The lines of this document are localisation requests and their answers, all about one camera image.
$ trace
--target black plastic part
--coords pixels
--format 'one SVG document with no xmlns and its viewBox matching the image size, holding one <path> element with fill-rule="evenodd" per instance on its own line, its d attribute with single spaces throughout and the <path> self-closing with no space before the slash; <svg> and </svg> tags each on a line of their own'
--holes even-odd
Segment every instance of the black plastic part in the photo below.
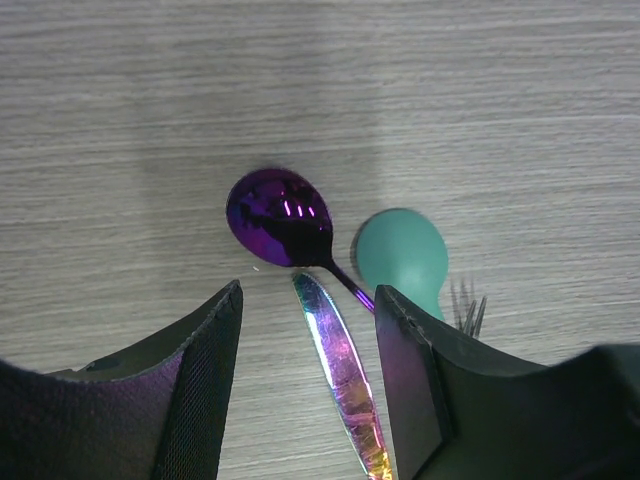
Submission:
<svg viewBox="0 0 640 480">
<path fill-rule="evenodd" d="M 0 361 L 0 478 L 215 479 L 241 321 L 234 281 L 77 372 Z"/>
<path fill-rule="evenodd" d="M 375 304 L 399 480 L 640 478 L 640 346 L 545 367 L 392 287 Z"/>
</svg>

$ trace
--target teal spoon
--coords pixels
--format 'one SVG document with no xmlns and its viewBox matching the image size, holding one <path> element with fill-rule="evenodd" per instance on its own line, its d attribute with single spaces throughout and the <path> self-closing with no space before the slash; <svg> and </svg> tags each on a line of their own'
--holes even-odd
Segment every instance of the teal spoon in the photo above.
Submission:
<svg viewBox="0 0 640 480">
<path fill-rule="evenodd" d="M 371 290 L 391 285 L 431 316 L 444 320 L 438 304 L 449 270 L 442 235 L 426 217 L 406 208 L 371 217 L 355 239 L 355 263 Z"/>
</svg>

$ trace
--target purple spoon handle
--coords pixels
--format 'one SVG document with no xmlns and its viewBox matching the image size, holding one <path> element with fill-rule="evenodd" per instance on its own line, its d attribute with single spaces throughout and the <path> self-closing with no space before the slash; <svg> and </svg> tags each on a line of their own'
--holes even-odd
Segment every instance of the purple spoon handle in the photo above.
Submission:
<svg viewBox="0 0 640 480">
<path fill-rule="evenodd" d="M 356 283 L 351 280 L 334 261 L 328 263 L 325 268 L 329 270 L 334 277 L 340 280 L 340 283 L 347 287 L 347 290 L 349 290 L 354 297 L 360 300 L 360 303 L 362 303 L 367 310 L 373 313 L 373 300 L 371 300 L 369 295 L 364 293 L 362 289 L 358 287 L 358 285 L 356 285 Z"/>
</svg>

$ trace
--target teal spoon bowl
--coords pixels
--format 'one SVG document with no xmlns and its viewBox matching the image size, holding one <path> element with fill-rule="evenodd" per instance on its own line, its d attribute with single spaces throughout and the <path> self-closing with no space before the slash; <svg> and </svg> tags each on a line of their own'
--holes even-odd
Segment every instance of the teal spoon bowl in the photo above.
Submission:
<svg viewBox="0 0 640 480">
<path fill-rule="evenodd" d="M 449 253 L 438 229 L 406 208 L 371 217 L 354 241 L 354 260 L 371 290 L 391 285 L 431 316 L 444 320 L 438 303 L 449 271 Z"/>
</svg>

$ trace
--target iridescent knife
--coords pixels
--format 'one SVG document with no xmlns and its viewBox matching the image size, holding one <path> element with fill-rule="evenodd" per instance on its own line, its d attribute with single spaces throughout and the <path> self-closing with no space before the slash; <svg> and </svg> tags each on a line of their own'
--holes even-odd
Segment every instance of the iridescent knife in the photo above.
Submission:
<svg viewBox="0 0 640 480">
<path fill-rule="evenodd" d="M 295 274 L 293 286 L 345 431 L 367 478 L 392 480 L 391 461 L 371 388 L 338 309 L 322 285 L 308 273 Z"/>
</svg>

